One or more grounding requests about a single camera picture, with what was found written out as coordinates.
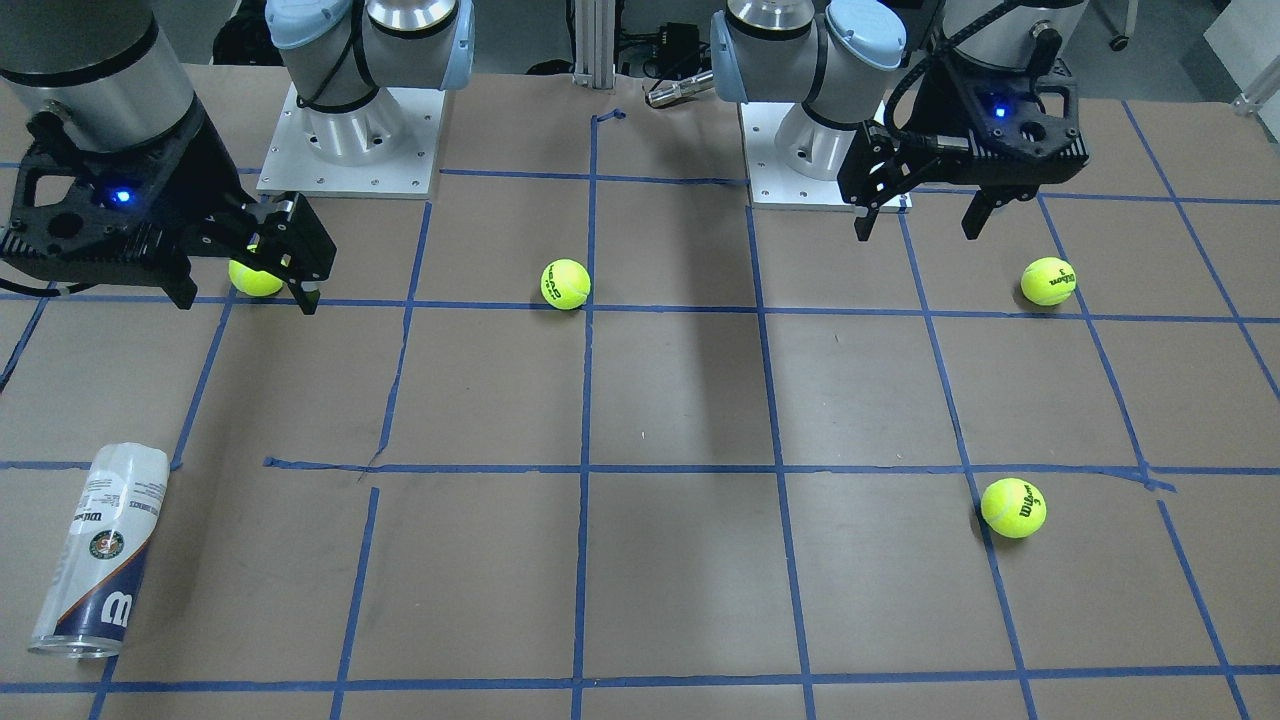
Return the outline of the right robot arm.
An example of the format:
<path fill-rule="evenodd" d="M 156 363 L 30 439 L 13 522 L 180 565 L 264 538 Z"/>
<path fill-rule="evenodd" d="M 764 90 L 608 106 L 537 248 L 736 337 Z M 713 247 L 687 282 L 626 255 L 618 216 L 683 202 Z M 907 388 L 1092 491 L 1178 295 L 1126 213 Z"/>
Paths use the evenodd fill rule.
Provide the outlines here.
<path fill-rule="evenodd" d="M 305 138 L 324 161 L 397 149 L 393 88 L 467 85 L 468 1 L 269 1 Z M 32 138 L 3 225 L 3 261 L 52 299 L 99 284 L 195 301 L 192 258 L 225 258 L 283 282 L 311 315 L 337 256 L 308 200 L 257 201 L 146 1 L 5 1 L 3 82 Z"/>

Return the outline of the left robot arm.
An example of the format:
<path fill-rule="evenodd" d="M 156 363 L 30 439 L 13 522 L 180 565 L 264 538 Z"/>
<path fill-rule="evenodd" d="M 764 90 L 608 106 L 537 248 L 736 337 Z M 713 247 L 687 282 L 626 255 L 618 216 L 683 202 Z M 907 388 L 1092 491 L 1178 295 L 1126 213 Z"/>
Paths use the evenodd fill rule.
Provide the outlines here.
<path fill-rule="evenodd" d="M 975 188 L 991 213 L 1091 160 L 1060 54 L 1083 1 L 728 1 L 710 33 L 716 92 L 787 102 L 780 149 L 838 186 L 868 240 L 881 209 L 927 182 Z"/>

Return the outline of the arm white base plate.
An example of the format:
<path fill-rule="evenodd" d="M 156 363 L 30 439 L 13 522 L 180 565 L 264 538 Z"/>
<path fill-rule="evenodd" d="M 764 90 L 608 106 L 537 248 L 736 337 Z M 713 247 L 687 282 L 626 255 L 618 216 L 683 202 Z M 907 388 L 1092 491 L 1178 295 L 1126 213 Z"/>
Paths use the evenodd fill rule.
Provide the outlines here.
<path fill-rule="evenodd" d="M 797 102 L 745 102 L 739 114 L 754 208 L 858 211 L 836 181 L 854 131 L 823 126 Z"/>
<path fill-rule="evenodd" d="M 257 190 L 426 200 L 448 97 L 440 90 L 381 88 L 353 111 L 323 113 L 301 108 L 289 88 Z"/>

